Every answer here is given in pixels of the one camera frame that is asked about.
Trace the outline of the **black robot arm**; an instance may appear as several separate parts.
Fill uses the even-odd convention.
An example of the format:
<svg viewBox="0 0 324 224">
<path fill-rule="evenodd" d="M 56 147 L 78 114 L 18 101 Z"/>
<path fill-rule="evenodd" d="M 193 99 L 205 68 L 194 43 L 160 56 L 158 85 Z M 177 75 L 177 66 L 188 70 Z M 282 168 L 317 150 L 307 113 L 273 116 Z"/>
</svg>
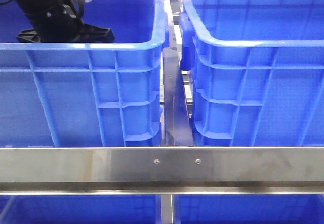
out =
<svg viewBox="0 0 324 224">
<path fill-rule="evenodd" d="M 17 35 L 21 43 L 113 43 L 111 28 L 86 24 L 84 3 L 91 0 L 14 0 L 32 29 Z"/>
</svg>

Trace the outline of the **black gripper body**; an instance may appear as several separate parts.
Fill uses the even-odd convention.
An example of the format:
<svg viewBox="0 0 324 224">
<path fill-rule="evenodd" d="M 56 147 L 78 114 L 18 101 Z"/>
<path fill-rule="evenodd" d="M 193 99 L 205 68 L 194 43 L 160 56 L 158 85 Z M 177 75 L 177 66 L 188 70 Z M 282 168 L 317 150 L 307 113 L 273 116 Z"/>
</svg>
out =
<svg viewBox="0 0 324 224">
<path fill-rule="evenodd" d="M 111 28 L 84 23 L 84 3 L 91 0 L 16 0 L 33 26 L 17 35 L 21 43 L 112 43 Z"/>
</svg>

